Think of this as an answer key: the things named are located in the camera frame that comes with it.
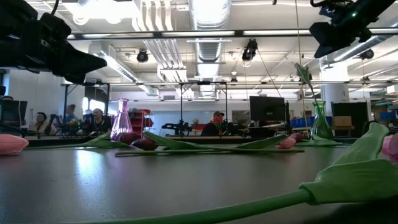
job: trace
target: ceiling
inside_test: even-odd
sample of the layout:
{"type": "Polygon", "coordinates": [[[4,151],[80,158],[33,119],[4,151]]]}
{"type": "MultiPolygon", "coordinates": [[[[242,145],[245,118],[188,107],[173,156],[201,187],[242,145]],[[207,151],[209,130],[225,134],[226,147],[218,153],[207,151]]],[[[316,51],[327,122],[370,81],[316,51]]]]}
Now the ceiling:
{"type": "MultiPolygon", "coordinates": [[[[40,13],[49,11],[47,3],[41,4],[40,1],[34,1],[33,4],[40,13]]],[[[270,5],[272,0],[265,1],[235,1],[232,0],[231,14],[229,18],[230,29],[296,29],[297,15],[294,7],[294,0],[280,0],[278,2],[291,4],[270,5]]],[[[329,18],[319,16],[318,8],[308,7],[309,0],[297,0],[298,10],[298,26],[301,29],[308,29],[314,22],[329,21],[329,18]]],[[[190,30],[190,16],[188,11],[181,10],[188,4],[187,0],[172,1],[172,25],[175,30],[190,30]]],[[[398,22],[398,4],[393,4],[389,9],[383,12],[379,20],[369,27],[389,27],[398,22]]],[[[74,32],[134,32],[131,25],[131,19],[123,19],[119,24],[109,24],[104,19],[90,19],[85,25],[78,26],[73,23],[72,14],[65,7],[60,5],[57,16],[64,19],[71,26],[74,32]]],[[[225,43],[223,47],[222,60],[219,75],[216,80],[229,80],[232,76],[231,72],[237,72],[239,82],[258,82],[270,80],[266,70],[269,71],[273,80],[290,81],[294,76],[294,63],[309,63],[313,79],[318,79],[320,68],[317,60],[313,59],[313,55],[318,47],[313,37],[262,37],[257,38],[258,48],[261,53],[254,57],[252,65],[244,68],[241,61],[241,52],[248,42],[247,38],[232,38],[231,42],[225,43]]],[[[149,61],[146,63],[138,63],[136,54],[139,49],[144,49],[145,45],[142,40],[119,40],[109,41],[104,44],[111,44],[118,52],[117,59],[125,66],[129,67],[134,73],[139,75],[140,82],[160,82],[157,77],[157,62],[149,52],[149,61]]],[[[186,39],[177,39],[177,46],[182,56],[183,64],[187,67],[187,77],[195,78],[197,74],[196,56],[193,44],[187,43],[186,39]]],[[[375,52],[374,58],[384,55],[398,48],[398,37],[393,37],[385,42],[373,47],[375,52]]],[[[360,59],[349,59],[346,61],[349,67],[349,77],[351,79],[359,78],[364,74],[384,69],[389,66],[398,64],[398,52],[390,54],[388,57],[370,63],[361,67],[360,59]]],[[[125,82],[121,76],[111,68],[103,68],[95,75],[98,78],[110,80],[108,82],[125,82]]],[[[393,70],[384,75],[378,76],[378,80],[392,80],[398,77],[397,70],[393,70]]],[[[273,86],[232,86],[231,88],[273,88],[273,86]]],[[[284,86],[283,88],[297,88],[297,86],[284,86]]],[[[361,88],[361,85],[353,85],[353,87],[361,88]]],[[[375,88],[382,88],[385,85],[378,85],[375,88]]],[[[142,91],[137,87],[117,87],[113,91],[142,91]]]]}

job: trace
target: dark table surface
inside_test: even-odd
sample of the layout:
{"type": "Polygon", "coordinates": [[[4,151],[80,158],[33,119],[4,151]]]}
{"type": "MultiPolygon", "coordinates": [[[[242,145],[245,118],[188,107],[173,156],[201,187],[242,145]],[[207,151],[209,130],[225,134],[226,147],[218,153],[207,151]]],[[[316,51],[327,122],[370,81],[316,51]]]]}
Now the dark table surface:
{"type": "MultiPolygon", "coordinates": [[[[173,215],[297,190],[346,149],[274,155],[115,157],[117,149],[0,157],[0,223],[64,223],[173,215]]],[[[229,223],[398,223],[398,198],[295,205],[229,223]]]]}

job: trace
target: pink glass vase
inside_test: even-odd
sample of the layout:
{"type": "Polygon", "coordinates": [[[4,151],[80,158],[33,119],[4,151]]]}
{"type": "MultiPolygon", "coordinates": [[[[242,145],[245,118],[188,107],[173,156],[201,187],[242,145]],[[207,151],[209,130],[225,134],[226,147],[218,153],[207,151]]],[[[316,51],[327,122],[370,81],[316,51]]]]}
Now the pink glass vase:
{"type": "Polygon", "coordinates": [[[132,133],[129,112],[127,110],[128,99],[119,99],[119,113],[114,119],[111,140],[119,141],[124,133],[132,133]]]}

